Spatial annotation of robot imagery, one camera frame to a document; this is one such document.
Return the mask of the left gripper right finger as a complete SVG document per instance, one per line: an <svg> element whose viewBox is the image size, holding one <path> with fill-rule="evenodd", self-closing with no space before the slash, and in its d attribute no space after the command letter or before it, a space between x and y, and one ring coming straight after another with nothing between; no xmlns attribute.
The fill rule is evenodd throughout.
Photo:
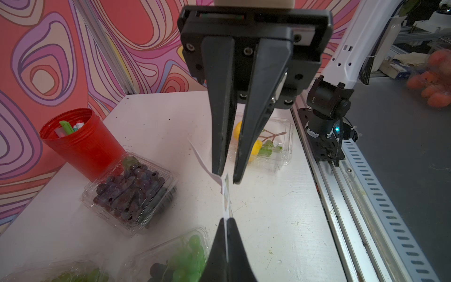
<svg viewBox="0 0 451 282"><path fill-rule="evenodd" d="M229 282L257 282L234 218L227 220L227 279Z"/></svg>

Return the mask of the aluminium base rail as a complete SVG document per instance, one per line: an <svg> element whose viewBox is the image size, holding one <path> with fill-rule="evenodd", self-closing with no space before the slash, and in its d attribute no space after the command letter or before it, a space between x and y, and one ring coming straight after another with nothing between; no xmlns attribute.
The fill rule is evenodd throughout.
<svg viewBox="0 0 451 282"><path fill-rule="evenodd" d="M345 158L339 167L316 161L299 110L307 111L302 96L297 98L292 115L346 279L349 282L438 281L357 144L344 141Z"/></svg>

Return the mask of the clear box red green grapes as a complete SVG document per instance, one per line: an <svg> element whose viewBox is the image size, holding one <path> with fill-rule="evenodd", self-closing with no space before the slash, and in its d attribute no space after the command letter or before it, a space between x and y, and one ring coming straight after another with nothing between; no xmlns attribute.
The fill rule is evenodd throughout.
<svg viewBox="0 0 451 282"><path fill-rule="evenodd" d="M15 271L2 282L113 282L104 267L92 260L82 259L48 264Z"/></svg>

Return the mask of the clear box yellow fruit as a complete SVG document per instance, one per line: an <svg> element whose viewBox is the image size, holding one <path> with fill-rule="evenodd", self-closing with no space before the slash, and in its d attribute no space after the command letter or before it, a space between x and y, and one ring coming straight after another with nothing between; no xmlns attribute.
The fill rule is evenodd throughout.
<svg viewBox="0 0 451 282"><path fill-rule="evenodd" d="M253 169L277 172L292 159L294 125L288 119L271 117L257 138L248 161Z"/></svg>

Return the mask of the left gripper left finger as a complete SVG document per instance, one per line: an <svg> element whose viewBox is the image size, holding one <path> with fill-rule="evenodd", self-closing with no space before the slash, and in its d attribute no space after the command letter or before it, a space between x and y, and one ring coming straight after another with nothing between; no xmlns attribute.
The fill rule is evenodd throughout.
<svg viewBox="0 0 451 282"><path fill-rule="evenodd" d="M224 219L219 221L210 255L200 282L226 282L227 281L227 247Z"/></svg>

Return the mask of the white fruit sticker sheet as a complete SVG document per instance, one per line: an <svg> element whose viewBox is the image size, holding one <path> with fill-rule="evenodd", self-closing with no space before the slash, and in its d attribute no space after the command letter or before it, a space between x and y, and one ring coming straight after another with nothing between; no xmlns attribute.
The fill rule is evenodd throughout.
<svg viewBox="0 0 451 282"><path fill-rule="evenodd" d="M190 146L194 152L194 155L201 166L201 168L207 173L207 175L215 181L216 184L220 186L220 194L222 195L222 212L223 212L223 218L224 221L228 221L229 218L233 217L233 213L231 211L231 200L230 200L230 191L229 191L229 175L226 174L225 176L219 176L214 173L212 173L204 163L204 160L200 156L199 152L195 148L194 144L189 141Z"/></svg>

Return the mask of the clear box black green grapes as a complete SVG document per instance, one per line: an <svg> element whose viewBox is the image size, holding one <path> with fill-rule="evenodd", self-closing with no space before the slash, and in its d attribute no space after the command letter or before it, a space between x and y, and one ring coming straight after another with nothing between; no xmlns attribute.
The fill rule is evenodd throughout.
<svg viewBox="0 0 451 282"><path fill-rule="evenodd" d="M210 252L207 230L196 227L129 257L118 282L198 282Z"/></svg>

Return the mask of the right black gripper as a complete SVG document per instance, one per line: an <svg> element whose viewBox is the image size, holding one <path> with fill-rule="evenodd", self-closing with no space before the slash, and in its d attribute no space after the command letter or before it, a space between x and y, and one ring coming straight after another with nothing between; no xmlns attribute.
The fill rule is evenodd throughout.
<svg viewBox="0 0 451 282"><path fill-rule="evenodd" d="M223 174L227 160L236 92L240 103L245 103L248 94L233 175L233 183L240 184L253 146L275 105L278 109L291 108L317 74L333 32L332 13L186 5L177 27L190 75L201 85L207 82L211 170L216 175Z"/></svg>

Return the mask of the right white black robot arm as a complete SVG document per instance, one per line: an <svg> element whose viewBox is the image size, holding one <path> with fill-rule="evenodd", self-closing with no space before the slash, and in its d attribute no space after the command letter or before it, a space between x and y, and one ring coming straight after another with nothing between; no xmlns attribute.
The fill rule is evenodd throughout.
<svg viewBox="0 0 451 282"><path fill-rule="evenodd" d="M310 135L325 141L350 109L363 63L398 1L360 1L326 67L332 38L328 10L294 1L215 1L186 5L177 20L192 77L206 84L212 118L212 171L222 175L237 105L244 104L233 182L241 183L251 151L274 109L289 109L308 90Z"/></svg>

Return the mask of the clear box dark purple grapes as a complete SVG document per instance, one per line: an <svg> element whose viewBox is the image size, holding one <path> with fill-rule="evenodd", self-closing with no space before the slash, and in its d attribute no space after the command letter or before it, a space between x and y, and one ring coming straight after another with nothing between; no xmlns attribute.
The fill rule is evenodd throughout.
<svg viewBox="0 0 451 282"><path fill-rule="evenodd" d="M123 235L133 237L173 201L178 179L177 173L126 152L84 188L81 202Z"/></svg>

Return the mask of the red pen cup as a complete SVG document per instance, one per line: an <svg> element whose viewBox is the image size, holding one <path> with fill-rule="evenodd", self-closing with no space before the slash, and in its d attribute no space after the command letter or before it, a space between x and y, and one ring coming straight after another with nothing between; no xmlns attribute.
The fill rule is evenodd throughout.
<svg viewBox="0 0 451 282"><path fill-rule="evenodd" d="M61 127L61 121L84 125L68 136L59 137L55 131ZM43 125L39 135L47 146L91 182L126 153L100 117L89 108L69 110L54 117Z"/></svg>

